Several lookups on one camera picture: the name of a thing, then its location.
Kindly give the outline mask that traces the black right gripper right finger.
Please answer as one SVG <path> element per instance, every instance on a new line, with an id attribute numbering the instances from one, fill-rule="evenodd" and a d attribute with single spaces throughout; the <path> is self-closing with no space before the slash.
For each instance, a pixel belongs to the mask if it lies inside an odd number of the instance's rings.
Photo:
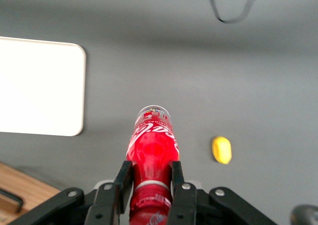
<path id="1" fill-rule="evenodd" d="M 229 188 L 208 193 L 185 182 L 180 161 L 172 168 L 173 202 L 168 225 L 274 225 L 275 222 Z"/>

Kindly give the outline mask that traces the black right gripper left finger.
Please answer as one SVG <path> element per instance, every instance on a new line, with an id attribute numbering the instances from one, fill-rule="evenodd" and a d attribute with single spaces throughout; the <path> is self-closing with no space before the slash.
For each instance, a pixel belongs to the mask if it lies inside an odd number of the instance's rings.
<path id="1" fill-rule="evenodd" d="M 133 183 L 132 162 L 124 161 L 115 180 L 84 194 L 68 188 L 12 221 L 11 225 L 118 225 Z"/>

